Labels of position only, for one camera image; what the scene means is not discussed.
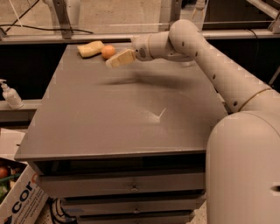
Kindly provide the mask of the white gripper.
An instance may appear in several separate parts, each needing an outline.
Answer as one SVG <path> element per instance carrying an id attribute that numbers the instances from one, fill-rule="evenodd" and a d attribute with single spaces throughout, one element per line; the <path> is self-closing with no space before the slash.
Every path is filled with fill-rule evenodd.
<path id="1" fill-rule="evenodd" d="M 141 61 L 154 59 L 171 60 L 174 49 L 169 40 L 169 32 L 142 34 L 131 39 L 132 49 L 124 49 L 106 60 L 109 68 L 124 66 L 133 63 L 136 58 Z"/>

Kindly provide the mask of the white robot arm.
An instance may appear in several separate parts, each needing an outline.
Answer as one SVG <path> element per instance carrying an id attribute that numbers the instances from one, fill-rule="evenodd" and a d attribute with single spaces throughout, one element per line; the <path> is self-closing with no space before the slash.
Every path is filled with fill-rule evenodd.
<path id="1" fill-rule="evenodd" d="M 207 224 L 280 224 L 280 94 L 210 45 L 189 20 L 131 42 L 108 67 L 193 60 L 231 110 L 207 142 Z"/>

